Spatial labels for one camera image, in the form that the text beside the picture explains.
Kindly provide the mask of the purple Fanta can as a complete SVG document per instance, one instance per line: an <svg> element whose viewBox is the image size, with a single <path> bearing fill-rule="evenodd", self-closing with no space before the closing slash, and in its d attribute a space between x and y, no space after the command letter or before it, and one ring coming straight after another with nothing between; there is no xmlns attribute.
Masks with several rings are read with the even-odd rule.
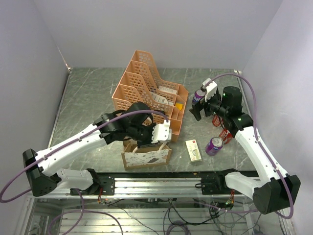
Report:
<svg viewBox="0 0 313 235"><path fill-rule="evenodd" d="M197 102L199 102L203 97L205 97L205 92L201 89L198 89L194 92L194 96L192 99L192 105L195 105Z"/></svg>

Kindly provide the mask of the brown canvas tote bag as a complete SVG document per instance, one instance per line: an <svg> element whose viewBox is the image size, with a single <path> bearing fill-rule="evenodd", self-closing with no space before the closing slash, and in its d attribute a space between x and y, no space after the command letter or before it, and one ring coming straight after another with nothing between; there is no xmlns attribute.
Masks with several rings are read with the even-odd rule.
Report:
<svg viewBox="0 0 313 235"><path fill-rule="evenodd" d="M172 149L166 144L137 148L135 141L123 141L121 153L125 170L167 165L170 162Z"/></svg>

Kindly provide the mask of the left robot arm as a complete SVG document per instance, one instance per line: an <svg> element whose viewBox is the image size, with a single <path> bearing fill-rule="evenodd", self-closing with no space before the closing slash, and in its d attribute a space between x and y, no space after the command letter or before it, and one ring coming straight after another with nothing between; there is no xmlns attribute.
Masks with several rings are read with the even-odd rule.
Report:
<svg viewBox="0 0 313 235"><path fill-rule="evenodd" d="M116 141L132 139L139 145L154 143L152 133L156 124L144 125L146 120L153 120L154 113L144 103L137 102L127 110L102 114L81 132L55 146L24 151L23 163L33 196L44 196L57 188L97 193L101 181L95 170L68 170L64 166L84 153Z"/></svg>

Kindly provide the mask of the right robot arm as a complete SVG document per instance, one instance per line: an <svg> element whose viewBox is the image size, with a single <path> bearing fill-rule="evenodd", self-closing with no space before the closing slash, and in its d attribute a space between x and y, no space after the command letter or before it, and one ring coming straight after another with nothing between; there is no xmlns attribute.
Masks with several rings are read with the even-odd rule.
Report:
<svg viewBox="0 0 313 235"><path fill-rule="evenodd" d="M190 112L197 121L201 110L205 115L216 115L223 127L245 150L253 163L259 180L244 176L236 170L227 170L215 183L222 194L231 189L252 199L262 214L278 212L293 206L299 192L300 179L289 175L266 148L249 114L242 111L242 93L237 87L227 86L219 93L217 87L203 86L195 92Z"/></svg>

